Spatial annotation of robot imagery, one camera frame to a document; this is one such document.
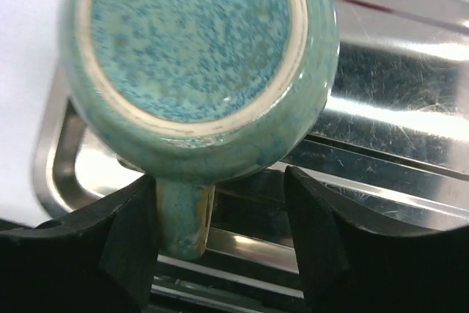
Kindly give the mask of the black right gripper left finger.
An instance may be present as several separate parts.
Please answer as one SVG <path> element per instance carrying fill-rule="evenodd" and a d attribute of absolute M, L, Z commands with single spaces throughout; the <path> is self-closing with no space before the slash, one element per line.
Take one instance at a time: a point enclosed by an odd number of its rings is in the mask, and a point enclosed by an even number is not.
<path fill-rule="evenodd" d="M 150 176 L 35 228 L 1 221 L 1 311 L 142 312 L 158 252 Z"/>

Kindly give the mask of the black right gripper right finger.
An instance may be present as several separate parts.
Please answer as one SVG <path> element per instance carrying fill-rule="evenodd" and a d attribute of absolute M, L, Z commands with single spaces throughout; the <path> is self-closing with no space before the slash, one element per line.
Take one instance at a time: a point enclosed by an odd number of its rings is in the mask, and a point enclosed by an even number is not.
<path fill-rule="evenodd" d="M 284 199 L 310 312 L 466 312 L 468 227 L 389 218 L 296 167 Z"/>

